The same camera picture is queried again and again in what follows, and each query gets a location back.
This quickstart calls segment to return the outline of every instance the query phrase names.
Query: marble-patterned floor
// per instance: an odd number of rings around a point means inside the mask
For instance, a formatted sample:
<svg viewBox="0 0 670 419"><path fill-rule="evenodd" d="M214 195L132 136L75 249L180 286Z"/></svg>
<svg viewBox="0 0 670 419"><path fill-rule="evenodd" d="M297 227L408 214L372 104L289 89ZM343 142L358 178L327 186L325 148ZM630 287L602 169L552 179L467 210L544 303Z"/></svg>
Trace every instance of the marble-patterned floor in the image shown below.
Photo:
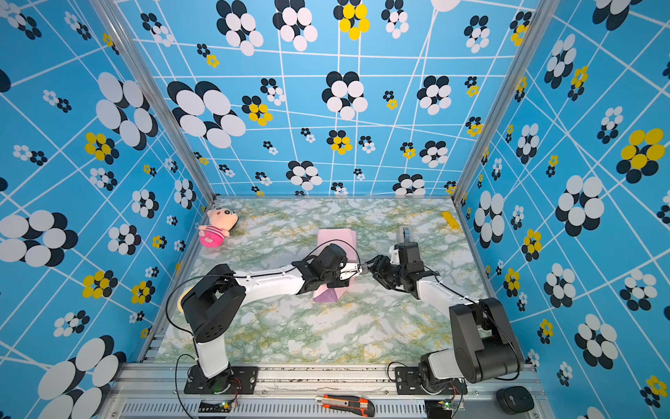
<svg viewBox="0 0 670 419"><path fill-rule="evenodd" d="M445 283L473 297L486 295L463 231L442 217L443 211L456 216L450 199L220 198L219 203L240 220L222 246L201 248L190 276L207 274L219 263L261 270L300 260L316 246L319 229L355 230L366 261L387 255L398 227L407 224L425 264ZM182 313L172 318L188 328ZM424 353L451 347L452 336L449 320L435 308L386 290L367 274L356 277L335 303L315 303L307 293L244 305L225 340L231 363L417 363ZM190 335L169 326L155 362L173 363L182 353L195 355Z"/></svg>

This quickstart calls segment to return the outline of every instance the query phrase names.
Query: doll head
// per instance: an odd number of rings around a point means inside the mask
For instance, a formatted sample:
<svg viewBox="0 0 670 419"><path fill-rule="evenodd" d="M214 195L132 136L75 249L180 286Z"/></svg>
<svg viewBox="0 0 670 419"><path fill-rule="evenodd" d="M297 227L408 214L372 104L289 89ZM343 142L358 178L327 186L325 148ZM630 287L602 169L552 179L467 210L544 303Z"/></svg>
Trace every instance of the doll head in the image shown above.
<svg viewBox="0 0 670 419"><path fill-rule="evenodd" d="M230 231L237 223L237 214L229 208L214 208L207 211L210 224L222 230Z"/></svg>

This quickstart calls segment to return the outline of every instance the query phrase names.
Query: pink stuffed doll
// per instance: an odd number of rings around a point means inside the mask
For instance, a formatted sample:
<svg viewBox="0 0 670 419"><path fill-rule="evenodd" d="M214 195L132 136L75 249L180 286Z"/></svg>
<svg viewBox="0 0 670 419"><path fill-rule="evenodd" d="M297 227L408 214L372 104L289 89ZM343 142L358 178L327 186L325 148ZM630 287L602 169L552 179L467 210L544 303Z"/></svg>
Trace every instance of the pink stuffed doll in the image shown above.
<svg viewBox="0 0 670 419"><path fill-rule="evenodd" d="M210 224L199 226L200 242L205 247L218 247L237 223L237 214L228 208L215 208L207 211Z"/></svg>

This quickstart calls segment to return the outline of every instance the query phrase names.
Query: wire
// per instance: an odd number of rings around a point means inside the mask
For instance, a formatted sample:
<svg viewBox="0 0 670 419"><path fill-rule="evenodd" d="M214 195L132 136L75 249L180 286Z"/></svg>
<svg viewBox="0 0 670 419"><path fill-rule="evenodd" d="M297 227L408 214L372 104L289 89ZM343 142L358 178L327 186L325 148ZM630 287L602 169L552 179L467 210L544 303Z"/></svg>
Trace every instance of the wire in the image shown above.
<svg viewBox="0 0 670 419"><path fill-rule="evenodd" d="M393 382L395 382L395 380L391 379L391 375L389 374L389 370L391 369L391 364L400 364L400 365L404 366L405 368L409 368L408 366L406 366L405 364L403 364L402 362L399 362L399 361L389 362L388 365L386 366L386 376L389 378L389 381L393 381Z"/></svg>
<svg viewBox="0 0 670 419"><path fill-rule="evenodd" d="M179 404L182 406L182 409L184 409L184 412L188 415L189 418L194 419L194 417L191 416L191 414L188 413L188 410L186 410L186 408L184 407L184 404L182 403L182 398L179 397L179 389L177 388L177 367L179 367L179 360L182 357L191 357L191 359L193 359L194 361L196 360L195 358L193 358L193 355L189 353L182 353L181 355L179 355L179 357L177 358L177 363L174 365L174 392L177 393L177 400L179 400Z"/></svg>

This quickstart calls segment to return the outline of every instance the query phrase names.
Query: floral wallpaper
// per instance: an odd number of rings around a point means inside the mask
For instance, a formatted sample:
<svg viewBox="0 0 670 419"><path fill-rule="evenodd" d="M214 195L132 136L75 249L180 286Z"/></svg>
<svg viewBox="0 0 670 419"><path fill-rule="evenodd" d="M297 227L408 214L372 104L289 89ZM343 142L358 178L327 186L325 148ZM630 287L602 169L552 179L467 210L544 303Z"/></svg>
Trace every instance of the floral wallpaper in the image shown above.
<svg viewBox="0 0 670 419"><path fill-rule="evenodd" d="M115 4L216 193L447 196L538 0Z"/></svg>
<svg viewBox="0 0 670 419"><path fill-rule="evenodd" d="M0 18L0 417L90 418L207 204L88 1Z"/></svg>
<svg viewBox="0 0 670 419"><path fill-rule="evenodd" d="M562 0L457 205L557 418L670 417L669 22Z"/></svg>

